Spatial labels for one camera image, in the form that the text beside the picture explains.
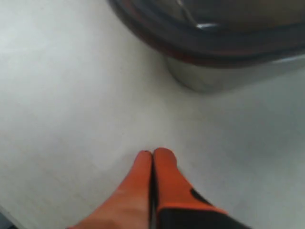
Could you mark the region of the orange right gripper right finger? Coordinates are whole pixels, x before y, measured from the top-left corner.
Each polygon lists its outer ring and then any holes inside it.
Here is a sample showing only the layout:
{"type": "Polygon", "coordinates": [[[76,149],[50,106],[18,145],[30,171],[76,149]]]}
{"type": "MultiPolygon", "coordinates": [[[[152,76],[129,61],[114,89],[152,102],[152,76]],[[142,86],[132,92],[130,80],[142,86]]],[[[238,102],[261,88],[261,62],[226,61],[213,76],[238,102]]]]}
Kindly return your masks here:
{"type": "Polygon", "coordinates": [[[153,171],[158,229],[246,229],[203,198],[180,172],[173,151],[153,152],[153,171]]]}

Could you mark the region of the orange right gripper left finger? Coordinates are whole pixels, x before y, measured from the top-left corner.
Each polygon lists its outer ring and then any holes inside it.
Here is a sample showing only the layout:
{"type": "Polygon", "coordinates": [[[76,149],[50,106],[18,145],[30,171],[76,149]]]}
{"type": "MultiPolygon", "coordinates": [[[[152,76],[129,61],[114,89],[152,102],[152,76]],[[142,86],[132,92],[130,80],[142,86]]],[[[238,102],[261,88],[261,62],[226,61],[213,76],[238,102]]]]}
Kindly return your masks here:
{"type": "Polygon", "coordinates": [[[140,151],[122,183],[112,195],[72,229],[148,229],[152,153],[140,151]]]}

